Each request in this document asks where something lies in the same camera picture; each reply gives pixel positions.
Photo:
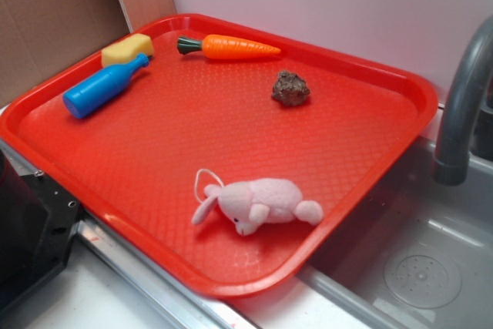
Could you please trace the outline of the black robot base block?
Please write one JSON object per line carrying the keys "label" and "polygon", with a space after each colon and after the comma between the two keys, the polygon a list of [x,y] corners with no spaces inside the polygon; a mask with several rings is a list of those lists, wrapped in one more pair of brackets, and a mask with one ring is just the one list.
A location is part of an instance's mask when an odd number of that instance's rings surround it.
{"label": "black robot base block", "polygon": [[48,174],[20,175],[1,155],[1,315],[66,268],[81,212]]}

